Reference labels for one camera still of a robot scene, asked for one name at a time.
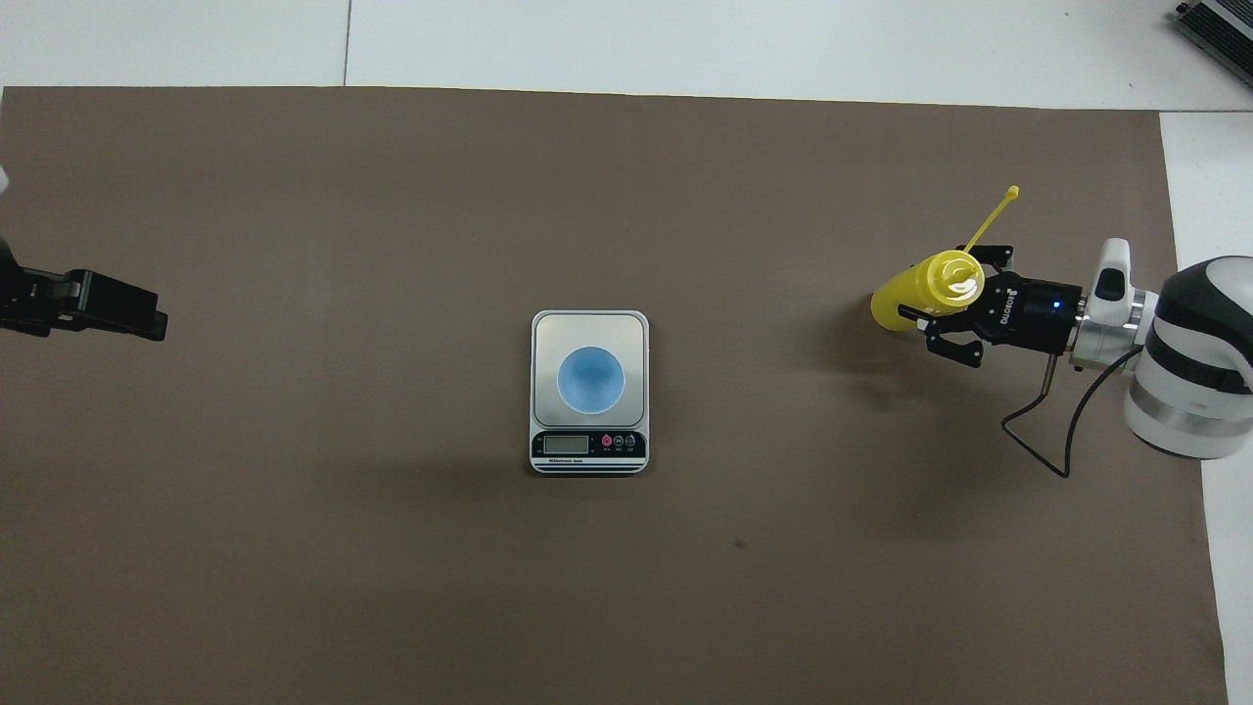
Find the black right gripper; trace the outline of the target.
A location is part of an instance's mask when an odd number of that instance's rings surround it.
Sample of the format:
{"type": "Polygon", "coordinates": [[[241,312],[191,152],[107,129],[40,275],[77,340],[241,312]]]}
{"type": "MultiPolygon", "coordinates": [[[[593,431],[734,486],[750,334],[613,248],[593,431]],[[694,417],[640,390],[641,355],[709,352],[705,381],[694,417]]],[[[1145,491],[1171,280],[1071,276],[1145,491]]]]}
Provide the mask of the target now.
{"type": "MultiPolygon", "coordinates": [[[[1078,326],[1083,287],[1015,275],[1012,245],[972,245],[969,250],[984,272],[986,341],[1024,351],[1061,354],[1078,326]]],[[[984,366],[985,341],[975,334],[965,312],[940,316],[912,306],[897,313],[916,324],[925,349],[966,367],[984,366]]]]}

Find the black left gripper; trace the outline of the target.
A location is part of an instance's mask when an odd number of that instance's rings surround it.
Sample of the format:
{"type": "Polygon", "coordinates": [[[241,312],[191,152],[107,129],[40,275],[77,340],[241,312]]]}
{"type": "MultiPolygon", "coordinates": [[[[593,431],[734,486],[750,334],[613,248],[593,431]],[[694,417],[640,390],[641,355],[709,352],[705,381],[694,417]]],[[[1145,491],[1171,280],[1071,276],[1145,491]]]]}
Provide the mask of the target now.
{"type": "Polygon", "coordinates": [[[76,269],[70,280],[68,275],[19,265],[1,238],[3,329],[49,338],[51,331],[79,333],[76,321],[145,341],[165,341],[168,331],[168,316],[160,311],[157,293],[93,269],[76,269]],[[66,313],[68,301],[74,301],[74,316],[66,313]]]}

